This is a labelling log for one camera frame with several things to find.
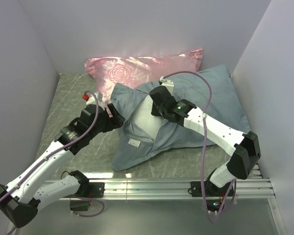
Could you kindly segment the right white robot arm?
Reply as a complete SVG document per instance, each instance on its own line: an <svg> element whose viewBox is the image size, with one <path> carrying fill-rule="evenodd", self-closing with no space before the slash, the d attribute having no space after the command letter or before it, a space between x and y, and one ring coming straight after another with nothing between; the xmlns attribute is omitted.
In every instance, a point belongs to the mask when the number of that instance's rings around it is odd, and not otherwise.
<svg viewBox="0 0 294 235"><path fill-rule="evenodd" d="M153 89L149 95L154 104L153 114L202 134L205 141L211 140L230 156L227 163L209 175L203 191L216 196L232 181L248 178L261 157L259 139L254 132L235 130L185 99L176 101L165 86Z"/></svg>

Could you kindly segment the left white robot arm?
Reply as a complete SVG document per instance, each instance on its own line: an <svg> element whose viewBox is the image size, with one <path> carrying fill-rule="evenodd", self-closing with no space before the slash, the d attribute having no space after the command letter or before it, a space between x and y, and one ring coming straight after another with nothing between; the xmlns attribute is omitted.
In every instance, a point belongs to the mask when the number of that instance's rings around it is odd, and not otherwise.
<svg viewBox="0 0 294 235"><path fill-rule="evenodd" d="M43 184L96 135L120 128L123 122L124 117L112 104L107 108L87 105L79 117L60 130L47 150L24 173L7 185L0 184L0 210L16 228L22 228L44 207L62 197L90 196L89 178L78 170L53 184Z"/></svg>

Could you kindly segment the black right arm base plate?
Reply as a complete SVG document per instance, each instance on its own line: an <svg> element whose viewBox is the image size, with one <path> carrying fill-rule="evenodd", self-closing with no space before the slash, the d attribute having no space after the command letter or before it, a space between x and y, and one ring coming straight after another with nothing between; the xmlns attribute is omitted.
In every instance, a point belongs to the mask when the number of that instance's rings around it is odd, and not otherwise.
<svg viewBox="0 0 294 235"><path fill-rule="evenodd" d="M204 182L204 190L206 197L224 197L230 183L227 183L222 188L218 188L211 182ZM188 189L188 193L192 197L202 197L201 181L191 181L191 187Z"/></svg>

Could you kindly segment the white pillow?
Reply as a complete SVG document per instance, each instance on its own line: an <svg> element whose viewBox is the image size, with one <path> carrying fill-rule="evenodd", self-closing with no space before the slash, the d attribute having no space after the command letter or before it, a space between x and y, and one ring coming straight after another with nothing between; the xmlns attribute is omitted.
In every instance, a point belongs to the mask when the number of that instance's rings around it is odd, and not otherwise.
<svg viewBox="0 0 294 235"><path fill-rule="evenodd" d="M132 120L138 127L155 140L160 128L166 121L162 117L156 117L151 114L152 106L153 100L150 95L147 95L136 107L132 115Z"/></svg>

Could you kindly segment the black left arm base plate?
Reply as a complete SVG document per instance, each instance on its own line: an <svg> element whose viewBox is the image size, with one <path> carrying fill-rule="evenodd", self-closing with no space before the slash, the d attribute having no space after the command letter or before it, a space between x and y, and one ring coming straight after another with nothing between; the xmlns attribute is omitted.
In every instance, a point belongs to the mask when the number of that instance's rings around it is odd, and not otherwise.
<svg viewBox="0 0 294 235"><path fill-rule="evenodd" d="M104 182L90 182L86 189L86 196L89 198L102 198L104 196Z"/></svg>

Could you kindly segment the blue-grey pillowcase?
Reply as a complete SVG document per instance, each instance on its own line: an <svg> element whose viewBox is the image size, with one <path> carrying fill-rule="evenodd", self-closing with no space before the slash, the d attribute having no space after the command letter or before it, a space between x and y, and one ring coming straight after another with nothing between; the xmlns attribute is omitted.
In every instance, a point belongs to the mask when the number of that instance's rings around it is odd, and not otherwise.
<svg viewBox="0 0 294 235"><path fill-rule="evenodd" d="M245 133L250 131L226 66L200 71L198 76L182 73L169 79L174 82L175 100L186 99L201 109L207 108L207 114L221 123ZM115 85L111 102L125 121L119 129L119 148L112 160L114 171L131 168L171 148L203 146L203 135L166 119L155 140L133 122L132 115L140 101L158 86L158 81L135 89L120 83Z"/></svg>

